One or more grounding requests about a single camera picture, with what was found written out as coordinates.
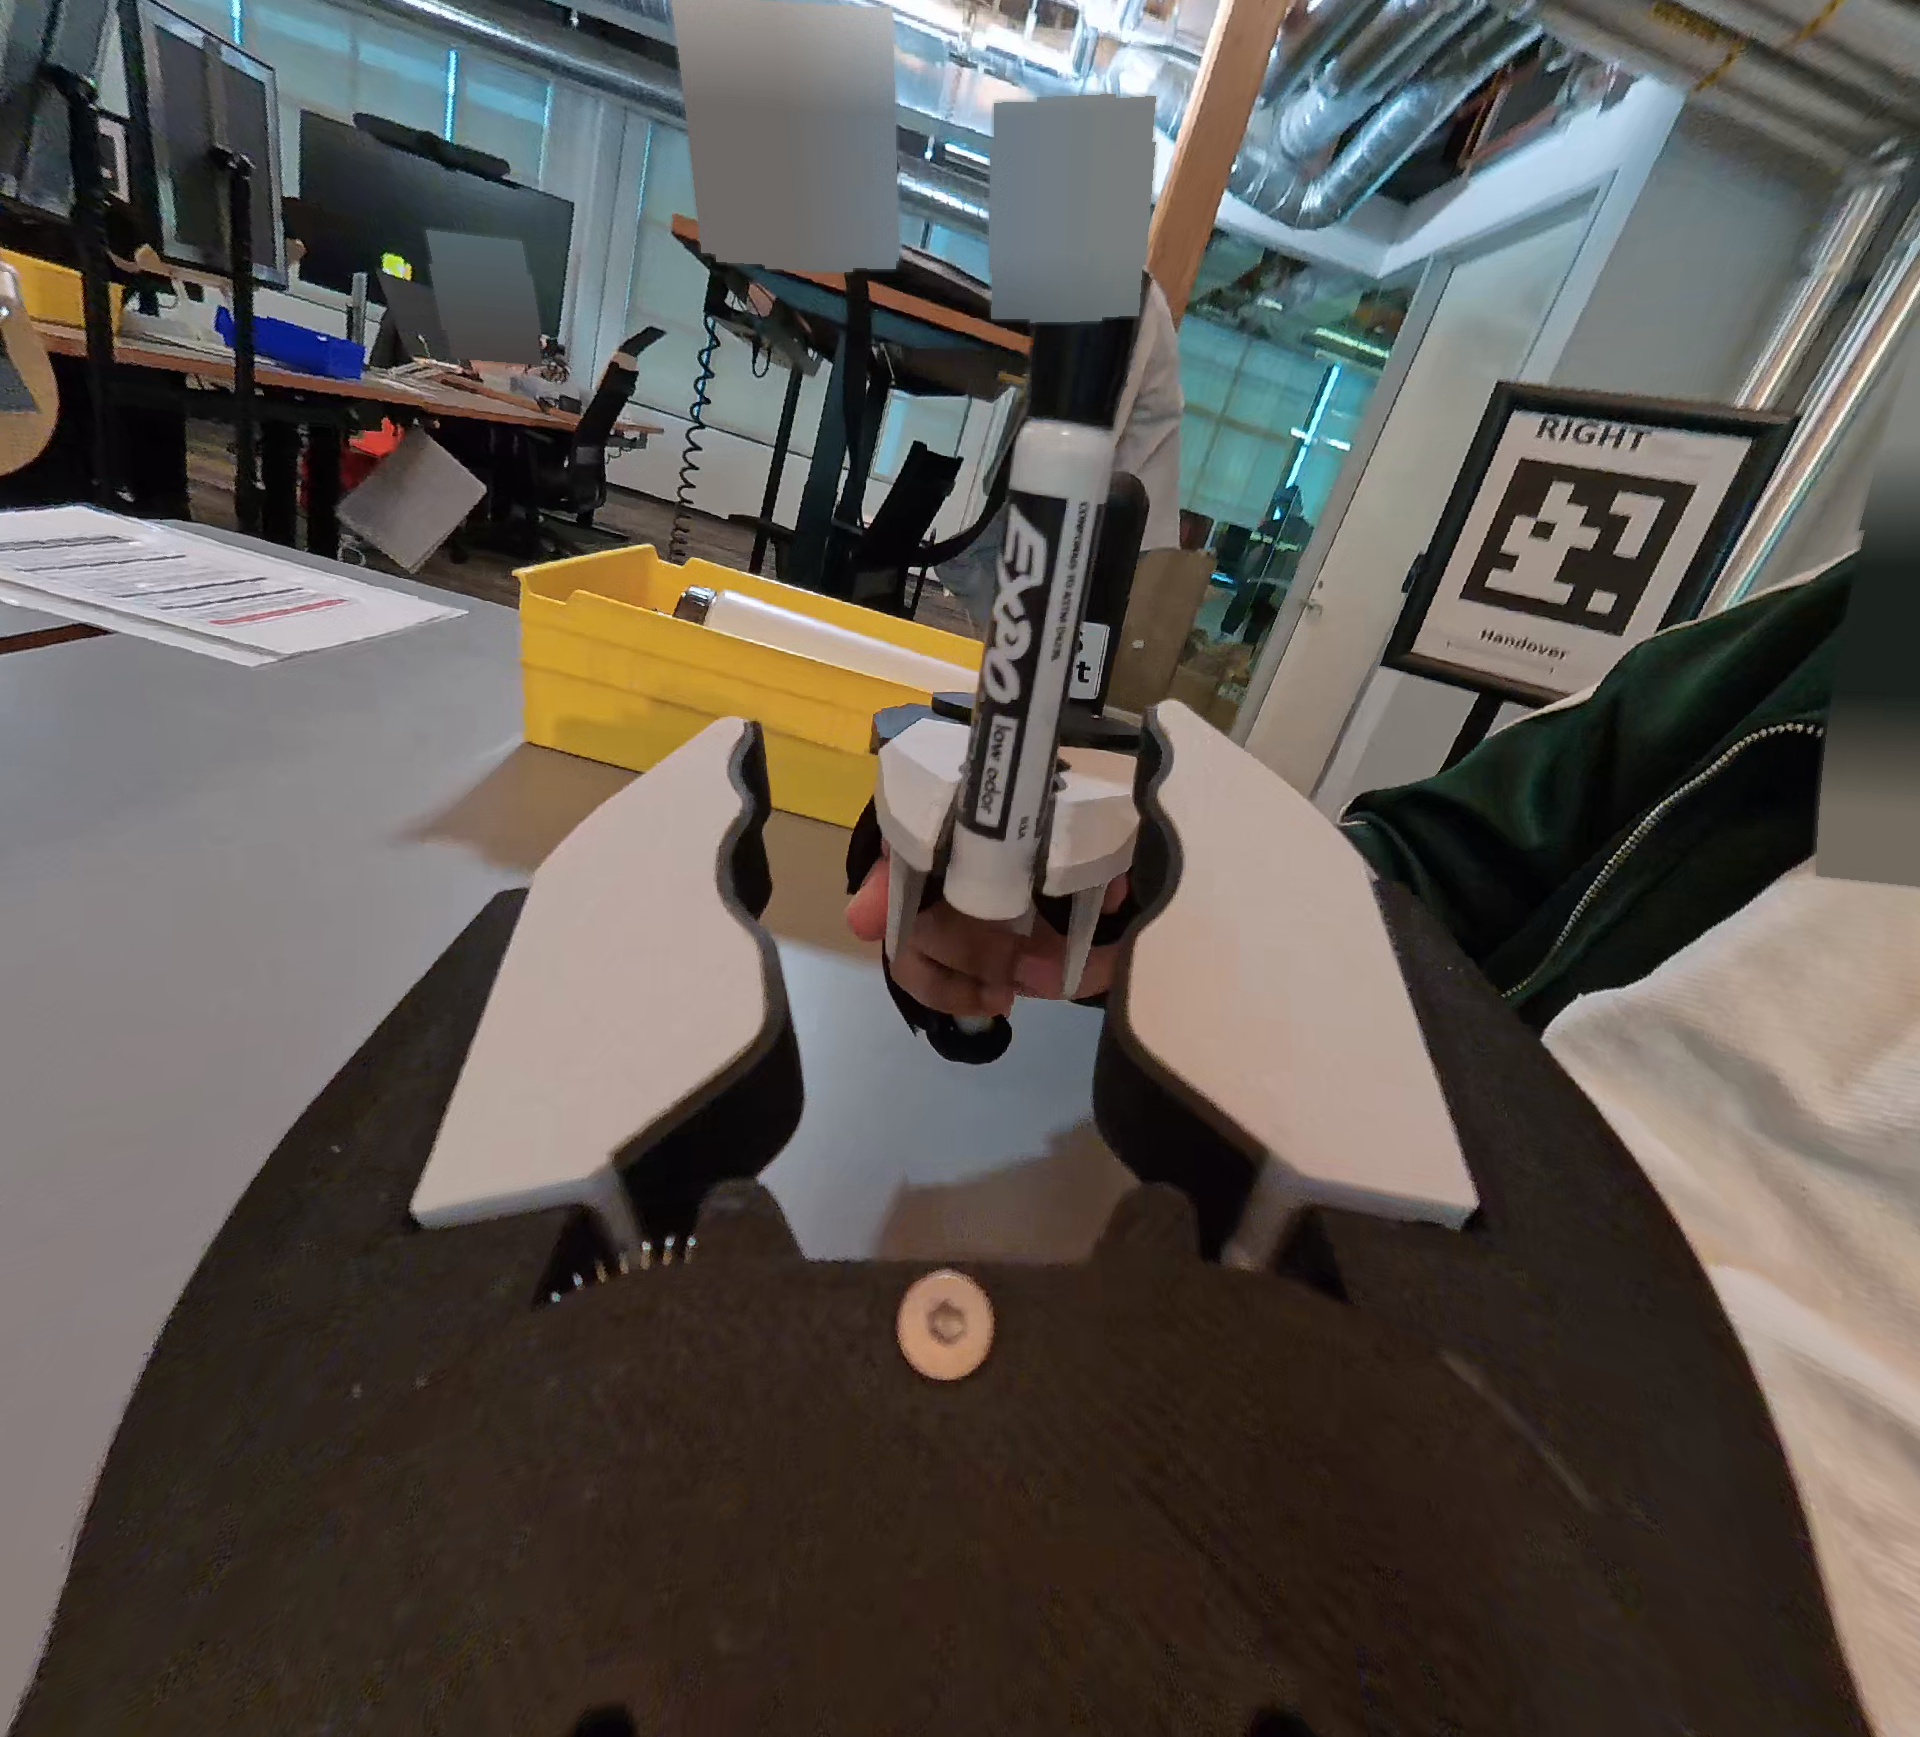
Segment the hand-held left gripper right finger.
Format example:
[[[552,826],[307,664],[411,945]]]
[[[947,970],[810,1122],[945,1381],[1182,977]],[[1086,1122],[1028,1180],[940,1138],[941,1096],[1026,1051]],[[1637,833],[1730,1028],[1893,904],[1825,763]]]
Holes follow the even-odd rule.
[[[1308,1210],[1464,1230],[1479,1194],[1366,861],[1180,701],[1146,722],[1137,918],[1092,1117],[1199,1250],[1272,1267]]]

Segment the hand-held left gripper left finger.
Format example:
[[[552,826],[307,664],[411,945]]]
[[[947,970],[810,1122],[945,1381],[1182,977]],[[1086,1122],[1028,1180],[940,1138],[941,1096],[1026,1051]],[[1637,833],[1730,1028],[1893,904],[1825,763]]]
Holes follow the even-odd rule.
[[[422,1167],[424,1230],[583,1206],[694,1236],[796,1136],[801,1040],[763,927],[763,730],[727,716],[541,863]]]

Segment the black dry-erase marker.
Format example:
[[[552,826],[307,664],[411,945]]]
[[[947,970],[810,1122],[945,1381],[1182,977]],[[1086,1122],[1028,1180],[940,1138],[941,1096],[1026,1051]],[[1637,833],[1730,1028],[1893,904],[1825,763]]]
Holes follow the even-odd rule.
[[[1033,904],[1068,673],[1116,475],[1136,322],[1037,325],[1028,407],[1007,467],[1007,525],[945,899],[990,925]]]

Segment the yellow plastic bin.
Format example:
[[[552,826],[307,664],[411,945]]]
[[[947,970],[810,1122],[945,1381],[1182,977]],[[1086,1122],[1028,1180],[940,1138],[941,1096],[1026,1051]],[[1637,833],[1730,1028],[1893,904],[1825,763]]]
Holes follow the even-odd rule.
[[[14,249],[2,251],[2,265],[15,273],[35,325],[84,332],[84,279],[78,267],[37,261]]]
[[[737,716],[762,727],[773,807],[853,828],[874,787],[878,711],[930,695],[851,673],[673,614],[692,588],[743,592],[978,671],[981,644],[838,597],[654,548],[516,573],[524,730],[541,749],[645,773]]]

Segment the person's right hand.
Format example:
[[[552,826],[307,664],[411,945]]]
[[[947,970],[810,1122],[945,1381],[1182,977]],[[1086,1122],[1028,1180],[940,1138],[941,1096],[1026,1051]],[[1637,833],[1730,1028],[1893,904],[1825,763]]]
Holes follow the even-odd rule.
[[[878,843],[873,864],[853,889],[853,939],[881,947],[889,921],[889,848]],[[1132,918],[1132,878],[1112,879],[1102,914],[1121,927]],[[1037,918],[1026,934],[977,921],[945,899],[918,914],[909,939],[884,957],[893,983],[926,1010],[952,1018],[1011,1015],[1019,1001],[1068,1001],[1063,989],[1065,934]],[[1117,965],[1117,939],[1092,947],[1078,978],[1078,1003],[1105,999]]]

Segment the white tube with metal cap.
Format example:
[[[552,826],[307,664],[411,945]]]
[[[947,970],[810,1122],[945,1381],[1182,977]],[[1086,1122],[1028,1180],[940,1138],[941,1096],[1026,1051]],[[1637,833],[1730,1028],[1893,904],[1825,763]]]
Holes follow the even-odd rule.
[[[887,685],[926,695],[977,695],[977,670],[971,667],[867,636],[743,592],[692,588],[680,597],[673,614],[738,641],[763,644]]]

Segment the black office chair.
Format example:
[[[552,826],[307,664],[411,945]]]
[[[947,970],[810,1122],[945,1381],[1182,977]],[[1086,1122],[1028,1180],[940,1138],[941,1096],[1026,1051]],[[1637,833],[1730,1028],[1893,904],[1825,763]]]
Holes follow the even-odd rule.
[[[884,613],[909,614],[909,576],[924,571],[930,533],[952,485],[962,473],[962,459],[914,441],[900,464],[887,499],[863,527],[851,561],[851,599]]]
[[[653,353],[666,332],[643,328],[618,344],[592,398],[583,410],[571,439],[551,434],[530,443],[530,491],[537,514],[560,516],[577,527],[592,527],[597,511],[607,501],[607,447],[623,411],[637,389],[639,359]]]

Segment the person's green jacket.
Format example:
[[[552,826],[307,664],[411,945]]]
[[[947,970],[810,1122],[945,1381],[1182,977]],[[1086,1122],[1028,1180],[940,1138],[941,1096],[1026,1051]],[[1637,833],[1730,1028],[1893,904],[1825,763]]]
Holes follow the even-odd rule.
[[[1542,1034],[1812,861],[1859,556],[1633,646],[1340,830]]]

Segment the black framed tag sign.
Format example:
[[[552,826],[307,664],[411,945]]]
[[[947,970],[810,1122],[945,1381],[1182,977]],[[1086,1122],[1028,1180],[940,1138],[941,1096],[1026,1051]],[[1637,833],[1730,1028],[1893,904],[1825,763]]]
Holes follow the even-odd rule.
[[[1500,382],[1384,670],[1474,695],[1444,768],[1696,619],[1789,452],[1795,417]]]

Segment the grey board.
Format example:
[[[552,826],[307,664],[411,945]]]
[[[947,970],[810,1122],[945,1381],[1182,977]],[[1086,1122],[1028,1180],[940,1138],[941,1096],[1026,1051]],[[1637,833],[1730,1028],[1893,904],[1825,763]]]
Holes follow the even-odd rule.
[[[487,484],[422,423],[338,505],[339,527],[399,573],[419,576],[484,504]]]

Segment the printed paper sheet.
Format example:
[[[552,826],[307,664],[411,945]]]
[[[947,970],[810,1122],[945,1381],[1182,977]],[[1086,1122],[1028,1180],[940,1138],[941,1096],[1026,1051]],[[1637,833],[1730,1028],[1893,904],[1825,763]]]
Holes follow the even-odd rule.
[[[2,597],[66,623],[264,667],[384,641],[461,610],[92,505],[2,514]]]

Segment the wooden desk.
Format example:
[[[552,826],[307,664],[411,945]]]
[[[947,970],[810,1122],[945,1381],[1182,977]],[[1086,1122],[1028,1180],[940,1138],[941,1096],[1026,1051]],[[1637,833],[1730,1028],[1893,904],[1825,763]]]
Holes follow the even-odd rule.
[[[57,432],[33,467],[6,478],[6,509],[100,504],[147,519],[176,516],[186,505],[186,432],[220,423],[233,432],[241,530],[286,551],[336,556],[353,437],[393,421],[433,432],[484,478],[487,499],[469,516],[478,519],[484,546],[525,563],[573,551],[560,516],[537,514],[530,491],[530,443],[556,432],[571,439],[580,418],[573,411],[472,382],[373,372],[348,384],[274,364],[253,372],[243,398],[223,344],[203,353],[145,340],[110,344],[106,405],[98,410],[84,332],[35,328],[57,377]]]

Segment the black monitor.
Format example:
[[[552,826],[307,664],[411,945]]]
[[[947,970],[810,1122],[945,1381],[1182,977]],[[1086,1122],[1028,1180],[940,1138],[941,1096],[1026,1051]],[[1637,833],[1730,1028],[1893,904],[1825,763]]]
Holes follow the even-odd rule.
[[[167,265],[227,277],[233,163],[245,163],[255,286],[286,289],[276,70],[162,0],[120,0],[131,209]]]
[[[573,204],[390,146],[355,123],[301,112],[298,192],[286,232],[302,242],[301,277],[350,293],[388,255],[426,277],[426,232],[519,237],[536,282],[541,332],[562,336]]]
[[[75,106],[101,106],[120,0],[2,0],[2,200],[70,221]]]

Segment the cardboard holder with black panel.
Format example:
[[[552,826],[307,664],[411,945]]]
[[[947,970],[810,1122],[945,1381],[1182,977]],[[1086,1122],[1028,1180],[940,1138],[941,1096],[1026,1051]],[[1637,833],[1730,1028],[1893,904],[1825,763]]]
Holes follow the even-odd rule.
[[[14,271],[2,279],[2,478],[46,453],[57,432],[57,377],[53,358],[27,312]]]

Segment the wooden post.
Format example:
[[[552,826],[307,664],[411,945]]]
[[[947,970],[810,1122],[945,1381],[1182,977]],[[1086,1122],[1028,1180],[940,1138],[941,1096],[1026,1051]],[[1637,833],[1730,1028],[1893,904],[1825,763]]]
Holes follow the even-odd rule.
[[[1293,0],[1221,0],[1215,13],[1148,229],[1148,271],[1174,325],[1184,319],[1292,6]]]

